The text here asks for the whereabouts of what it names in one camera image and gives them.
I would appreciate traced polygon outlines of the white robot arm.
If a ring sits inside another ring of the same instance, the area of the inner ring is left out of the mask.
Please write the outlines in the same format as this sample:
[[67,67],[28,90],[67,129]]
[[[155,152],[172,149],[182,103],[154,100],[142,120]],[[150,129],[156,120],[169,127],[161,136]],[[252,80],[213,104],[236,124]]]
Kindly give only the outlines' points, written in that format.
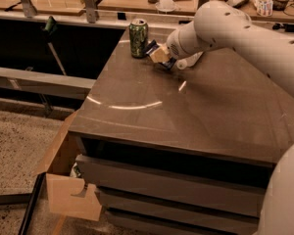
[[[162,63],[219,48],[235,51],[294,98],[294,37],[256,26],[247,14],[220,1],[202,5],[191,23],[147,55]],[[294,144],[275,166],[253,235],[294,235]]]

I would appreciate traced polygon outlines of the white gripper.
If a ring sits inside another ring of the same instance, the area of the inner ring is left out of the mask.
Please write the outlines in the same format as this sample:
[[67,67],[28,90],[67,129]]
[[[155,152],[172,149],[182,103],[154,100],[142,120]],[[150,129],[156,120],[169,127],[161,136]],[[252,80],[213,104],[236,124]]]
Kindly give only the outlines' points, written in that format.
[[188,58],[196,53],[214,50],[215,44],[200,38],[194,27],[194,22],[173,31],[167,39],[166,45],[154,46],[149,57],[154,63],[167,62],[171,55],[176,60]]

